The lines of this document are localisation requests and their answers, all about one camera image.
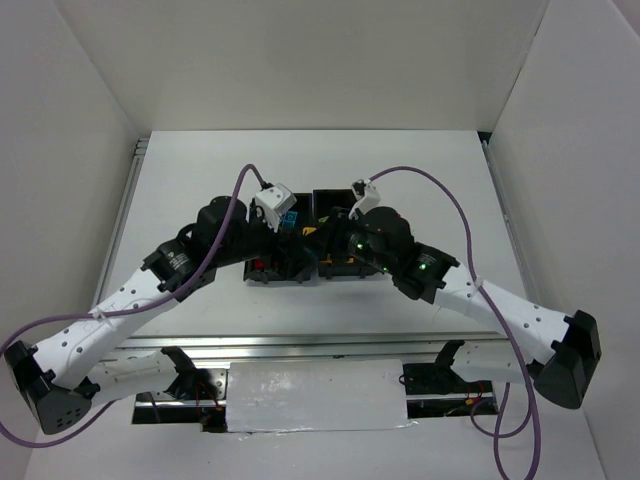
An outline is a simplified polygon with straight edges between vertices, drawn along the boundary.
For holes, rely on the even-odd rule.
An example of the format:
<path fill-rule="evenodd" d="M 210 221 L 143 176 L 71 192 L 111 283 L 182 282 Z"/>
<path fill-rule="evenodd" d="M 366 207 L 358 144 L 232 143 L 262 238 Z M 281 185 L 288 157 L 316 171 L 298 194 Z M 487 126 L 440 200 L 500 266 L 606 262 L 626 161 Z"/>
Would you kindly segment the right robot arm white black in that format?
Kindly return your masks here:
<path fill-rule="evenodd" d="M 457 312 L 503 334 L 543 398 L 566 409 L 581 407 L 602 357 L 591 314 L 546 309 L 480 279 L 469 265 L 416 241 L 409 223 L 390 207 L 357 217 L 335 208 L 316 233 L 332 259 L 353 257 L 389 274 L 409 299 Z"/>

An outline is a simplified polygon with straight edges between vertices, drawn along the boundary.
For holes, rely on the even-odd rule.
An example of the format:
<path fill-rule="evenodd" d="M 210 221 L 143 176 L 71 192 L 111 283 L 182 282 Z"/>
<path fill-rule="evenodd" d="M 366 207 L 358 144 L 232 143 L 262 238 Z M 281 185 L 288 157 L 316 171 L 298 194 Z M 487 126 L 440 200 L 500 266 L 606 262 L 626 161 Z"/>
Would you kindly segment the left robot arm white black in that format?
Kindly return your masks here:
<path fill-rule="evenodd" d="M 119 358 L 117 348 L 151 320 L 211 284 L 218 269 L 265 257 L 299 233 L 287 219 L 296 198 L 279 188 L 250 204 L 214 198 L 195 222 L 160 244 L 132 276 L 89 313 L 55 335 L 28 344 L 14 338 L 4 358 L 41 430 L 70 430 L 94 407 L 146 392 L 175 399 L 213 394 L 209 372 L 178 346 Z"/>

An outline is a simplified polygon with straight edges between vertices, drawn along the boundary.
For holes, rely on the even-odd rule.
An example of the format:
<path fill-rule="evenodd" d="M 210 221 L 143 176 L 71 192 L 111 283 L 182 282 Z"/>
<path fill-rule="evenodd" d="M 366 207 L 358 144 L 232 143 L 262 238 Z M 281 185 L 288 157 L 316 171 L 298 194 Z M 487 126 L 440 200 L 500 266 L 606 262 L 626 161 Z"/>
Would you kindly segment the teal lego brick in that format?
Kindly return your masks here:
<path fill-rule="evenodd" d="M 298 213 L 287 211 L 280 219 L 280 226 L 284 229 L 293 229 L 298 225 Z"/>

